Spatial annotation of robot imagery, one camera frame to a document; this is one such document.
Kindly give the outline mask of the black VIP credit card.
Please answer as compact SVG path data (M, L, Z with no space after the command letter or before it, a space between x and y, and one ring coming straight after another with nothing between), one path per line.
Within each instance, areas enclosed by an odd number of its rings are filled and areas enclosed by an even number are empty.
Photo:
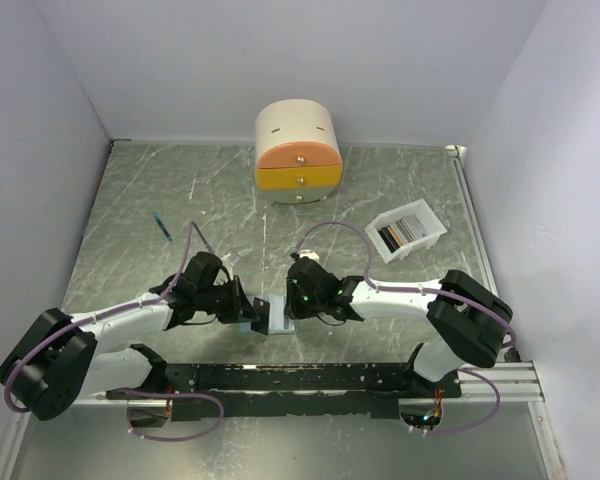
M252 319L250 329L255 333L267 336L269 334L270 303L255 297L252 307L255 312L255 317Z

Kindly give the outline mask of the mint green card holder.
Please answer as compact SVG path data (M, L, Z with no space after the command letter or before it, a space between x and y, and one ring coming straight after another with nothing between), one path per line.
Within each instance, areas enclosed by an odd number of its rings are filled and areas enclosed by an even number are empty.
M299 331L298 320L285 313L286 296L284 294L250 295L247 297L252 307L262 313L268 323L245 322L238 324L238 331L244 334L282 335L296 334Z

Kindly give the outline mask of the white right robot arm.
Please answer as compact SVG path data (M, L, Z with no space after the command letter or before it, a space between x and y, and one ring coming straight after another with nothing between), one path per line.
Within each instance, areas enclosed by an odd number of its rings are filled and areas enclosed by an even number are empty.
M295 320L320 315L343 322L427 320L436 336L414 349L392 388L419 398L431 395L446 375L465 364L493 367L504 338L513 336L512 309L460 270L421 283L381 282L366 275L338 278L299 257L286 275L285 314Z

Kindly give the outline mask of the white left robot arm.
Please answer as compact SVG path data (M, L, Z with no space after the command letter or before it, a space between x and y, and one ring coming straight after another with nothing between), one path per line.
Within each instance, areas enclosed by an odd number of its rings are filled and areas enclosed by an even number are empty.
M132 389L142 398L169 393L167 362L138 337L189 324L205 313L222 324L262 322L238 277L208 252L139 298L105 310L41 313L0 365L10 408L46 421L78 398Z

